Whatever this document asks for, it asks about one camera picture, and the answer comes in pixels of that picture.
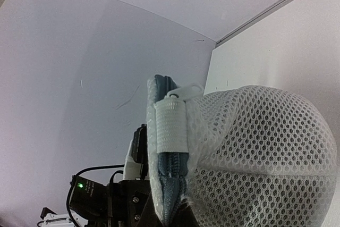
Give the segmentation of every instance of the honeycomb mesh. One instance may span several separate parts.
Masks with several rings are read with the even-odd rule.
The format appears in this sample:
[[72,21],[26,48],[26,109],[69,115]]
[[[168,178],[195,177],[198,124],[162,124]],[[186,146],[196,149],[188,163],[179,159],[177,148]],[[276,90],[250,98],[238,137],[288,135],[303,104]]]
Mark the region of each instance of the honeycomb mesh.
[[201,226],[321,226],[337,152],[308,100],[247,86],[187,106],[188,193]]

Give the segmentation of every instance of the zipper slider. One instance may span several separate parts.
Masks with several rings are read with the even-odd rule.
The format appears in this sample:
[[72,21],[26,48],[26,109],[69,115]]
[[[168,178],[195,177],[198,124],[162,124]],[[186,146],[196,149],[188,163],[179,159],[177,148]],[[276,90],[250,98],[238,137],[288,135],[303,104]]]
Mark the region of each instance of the zipper slider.
[[180,87],[169,91],[166,97],[175,96],[183,101],[189,100],[191,98],[196,98],[203,95],[203,87],[197,83],[192,83],[188,86]]

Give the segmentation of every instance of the black cable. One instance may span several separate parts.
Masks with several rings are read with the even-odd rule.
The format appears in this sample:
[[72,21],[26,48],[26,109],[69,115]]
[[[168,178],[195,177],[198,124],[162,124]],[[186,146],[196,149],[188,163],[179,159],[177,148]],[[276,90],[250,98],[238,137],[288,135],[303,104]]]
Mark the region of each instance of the black cable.
[[43,221],[40,221],[40,222],[37,223],[37,227],[41,227],[40,224],[44,223],[44,222],[50,223],[50,222],[57,222],[57,221],[64,221],[64,220],[70,220],[70,219],[64,217],[64,218],[56,218],[56,219],[43,220]]
[[114,178],[115,178],[115,176],[116,176],[117,174],[124,174],[124,171],[122,171],[122,170],[117,170],[117,171],[111,176],[111,178],[110,178],[110,184],[113,183]]
[[77,221],[74,219],[74,217],[73,217],[73,215],[71,213],[71,209],[70,209],[70,199],[71,199],[72,190],[73,190],[74,185],[75,185],[76,177],[80,176],[84,172],[88,172],[88,171],[92,171],[92,170],[117,169],[119,167],[124,167],[124,164],[121,164],[121,165],[109,165],[109,166],[98,166],[98,167],[88,167],[87,169],[83,169],[83,170],[79,171],[76,175],[74,175],[72,177],[71,187],[70,187],[69,193],[67,194],[67,198],[66,198],[66,210],[67,210],[67,213],[70,216],[70,219],[71,219],[72,223],[75,225],[75,227],[81,227],[77,223]]

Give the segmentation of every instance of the zipper pull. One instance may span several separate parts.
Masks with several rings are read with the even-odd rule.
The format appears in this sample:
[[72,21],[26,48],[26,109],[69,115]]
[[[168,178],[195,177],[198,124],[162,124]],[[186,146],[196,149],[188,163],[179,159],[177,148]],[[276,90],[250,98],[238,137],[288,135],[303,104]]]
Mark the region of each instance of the zipper pull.
[[174,90],[169,91],[166,94],[166,97],[175,96],[183,101],[189,100],[191,98],[196,98],[198,96],[202,96],[204,89],[197,83],[192,83],[188,86],[180,87]]

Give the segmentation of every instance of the metal strip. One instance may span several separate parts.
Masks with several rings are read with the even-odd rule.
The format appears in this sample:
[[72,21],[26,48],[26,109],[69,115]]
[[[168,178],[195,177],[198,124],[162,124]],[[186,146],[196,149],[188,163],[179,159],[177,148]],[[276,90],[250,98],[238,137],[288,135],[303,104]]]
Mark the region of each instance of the metal strip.
[[250,26],[254,25],[255,23],[259,22],[263,18],[267,17],[268,15],[274,13],[275,11],[279,10],[281,7],[285,6],[286,4],[290,3],[293,0],[280,0],[274,5],[270,6],[269,8],[265,9],[263,12],[256,15],[251,20],[247,21],[246,23],[242,24],[241,26],[234,29],[232,32],[227,34],[225,37],[220,39],[216,42],[216,47],[220,46],[221,44],[227,42],[228,40],[232,39],[233,37],[237,36],[242,31],[245,31]]

